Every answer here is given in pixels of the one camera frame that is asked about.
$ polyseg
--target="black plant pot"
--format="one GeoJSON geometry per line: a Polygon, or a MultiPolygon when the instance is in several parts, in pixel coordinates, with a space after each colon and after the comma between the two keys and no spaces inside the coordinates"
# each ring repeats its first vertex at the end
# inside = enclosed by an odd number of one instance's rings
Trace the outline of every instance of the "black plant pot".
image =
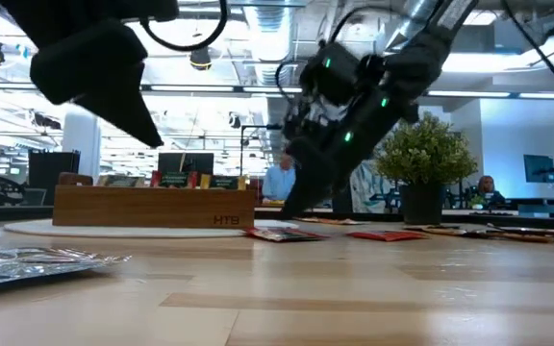
{"type": "Polygon", "coordinates": [[[403,185],[399,188],[403,218],[408,225],[439,225],[442,184],[403,185]]]}

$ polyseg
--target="pillar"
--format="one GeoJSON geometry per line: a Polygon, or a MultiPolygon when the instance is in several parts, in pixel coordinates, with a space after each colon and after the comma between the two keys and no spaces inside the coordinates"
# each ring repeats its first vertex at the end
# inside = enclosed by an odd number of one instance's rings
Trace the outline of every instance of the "pillar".
{"type": "Polygon", "coordinates": [[[102,138],[98,120],[95,114],[80,106],[66,105],[63,123],[63,151],[80,152],[78,173],[93,177],[95,182],[100,175],[102,138]]]}

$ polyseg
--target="wooden crate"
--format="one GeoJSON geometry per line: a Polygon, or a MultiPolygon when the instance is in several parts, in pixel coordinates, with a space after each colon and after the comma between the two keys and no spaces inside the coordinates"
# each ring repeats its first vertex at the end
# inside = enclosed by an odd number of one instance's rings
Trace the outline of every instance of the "wooden crate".
{"type": "Polygon", "coordinates": [[[53,225],[244,229],[253,191],[58,185],[53,225]]]}

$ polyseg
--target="wooden table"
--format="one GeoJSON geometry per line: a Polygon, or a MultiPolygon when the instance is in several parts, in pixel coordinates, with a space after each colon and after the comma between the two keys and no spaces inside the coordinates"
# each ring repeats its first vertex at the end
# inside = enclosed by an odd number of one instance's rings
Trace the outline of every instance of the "wooden table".
{"type": "Polygon", "coordinates": [[[0,247],[131,254],[74,280],[0,289],[0,346],[554,346],[554,244],[99,239],[4,233],[0,247]]]}

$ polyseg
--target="man in blue shirt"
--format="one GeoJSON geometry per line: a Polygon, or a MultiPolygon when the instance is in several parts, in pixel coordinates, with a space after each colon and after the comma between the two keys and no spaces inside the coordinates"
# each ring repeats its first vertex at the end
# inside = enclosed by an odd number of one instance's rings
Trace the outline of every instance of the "man in blue shirt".
{"type": "Polygon", "coordinates": [[[294,186],[296,173],[292,158],[286,153],[282,154],[279,165],[266,170],[262,195],[264,201],[285,201],[294,186]]]}

